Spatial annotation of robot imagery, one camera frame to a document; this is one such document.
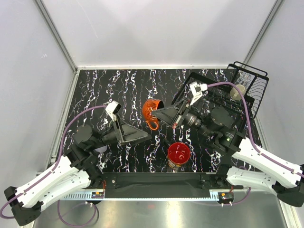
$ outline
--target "black marble tabletop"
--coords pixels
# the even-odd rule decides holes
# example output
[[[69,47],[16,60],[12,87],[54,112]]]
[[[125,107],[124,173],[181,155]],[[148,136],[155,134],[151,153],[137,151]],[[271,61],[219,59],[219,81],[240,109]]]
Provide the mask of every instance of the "black marble tabletop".
[[[114,100],[122,105],[120,116],[131,125],[147,131],[152,139],[136,146],[110,145],[100,157],[99,167],[102,172],[169,171],[164,139],[171,143],[183,142],[189,146],[191,157],[181,171],[216,171],[221,155],[206,148],[195,130],[185,125],[173,130],[161,123],[157,131],[152,131],[142,116],[142,106],[149,98],[161,99],[165,106],[171,105],[174,96],[191,72],[209,77],[216,82],[228,81],[232,77],[225,69],[81,70],[66,125],[81,111],[96,105],[107,105]],[[79,117],[66,135],[64,150],[70,147],[72,136],[78,126],[89,124],[97,131],[101,131],[110,121],[104,109],[95,109]],[[260,145],[254,123],[253,132],[256,144]],[[246,165],[250,170],[255,169],[243,161],[233,158],[231,161],[235,166]]]

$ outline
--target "wire rack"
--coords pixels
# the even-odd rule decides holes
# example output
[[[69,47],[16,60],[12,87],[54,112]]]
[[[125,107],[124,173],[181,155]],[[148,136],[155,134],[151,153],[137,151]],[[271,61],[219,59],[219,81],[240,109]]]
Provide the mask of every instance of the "wire rack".
[[[263,72],[264,76],[248,69],[244,69],[243,66],[252,68],[255,71]],[[269,79],[267,78],[267,72],[242,64],[240,62],[235,62],[228,65],[225,72],[225,77],[219,78],[219,81],[222,80],[234,83],[238,79],[241,71],[252,75],[250,86],[248,87],[244,97],[246,100],[247,108],[249,110],[248,113],[250,119],[254,119],[260,107]],[[174,97],[172,105],[182,99],[191,100],[192,93],[190,92],[189,84],[195,81],[198,83],[206,83],[208,85],[216,83],[208,74],[203,76],[192,72]],[[246,124],[244,105],[242,101],[232,100],[230,91],[231,87],[228,85],[220,85],[217,87],[209,88],[208,91],[205,91],[203,96],[195,103],[195,105],[192,106],[192,108],[200,113],[202,117],[204,117],[208,115],[208,113],[213,108],[222,106],[235,120],[233,126],[236,128],[236,130],[242,131]]]

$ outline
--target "white cup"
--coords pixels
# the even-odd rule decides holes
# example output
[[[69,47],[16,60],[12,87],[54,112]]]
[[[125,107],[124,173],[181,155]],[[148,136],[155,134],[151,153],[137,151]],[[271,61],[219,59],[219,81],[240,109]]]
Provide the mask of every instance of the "white cup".
[[[245,93],[246,93],[245,86],[243,86],[241,84],[238,84],[236,86],[241,91],[242,95],[245,95]],[[238,91],[235,88],[232,88],[232,90],[230,91],[230,96],[233,100],[236,100],[236,101],[242,99],[242,97],[240,96],[240,94],[238,93]]]

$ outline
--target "white wall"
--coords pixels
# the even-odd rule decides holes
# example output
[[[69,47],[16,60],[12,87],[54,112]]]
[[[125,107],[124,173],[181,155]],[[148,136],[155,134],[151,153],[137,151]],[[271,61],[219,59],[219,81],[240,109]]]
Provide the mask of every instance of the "white wall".
[[[276,155],[304,164],[304,1],[285,1],[250,65],[269,73],[258,113]],[[298,215],[304,226],[304,207]]]
[[[43,0],[78,66],[226,66],[275,0]]]
[[[73,73],[33,0],[2,0],[0,28],[2,207],[7,187],[44,169]],[[0,219],[0,227],[17,223]]]

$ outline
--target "red cup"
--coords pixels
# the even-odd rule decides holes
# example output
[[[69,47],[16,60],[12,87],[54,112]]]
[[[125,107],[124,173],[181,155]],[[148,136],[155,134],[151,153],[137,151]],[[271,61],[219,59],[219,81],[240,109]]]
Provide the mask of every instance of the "red cup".
[[[168,164],[171,168],[179,168],[186,164],[191,156],[191,151],[186,144],[173,143],[168,149]]]

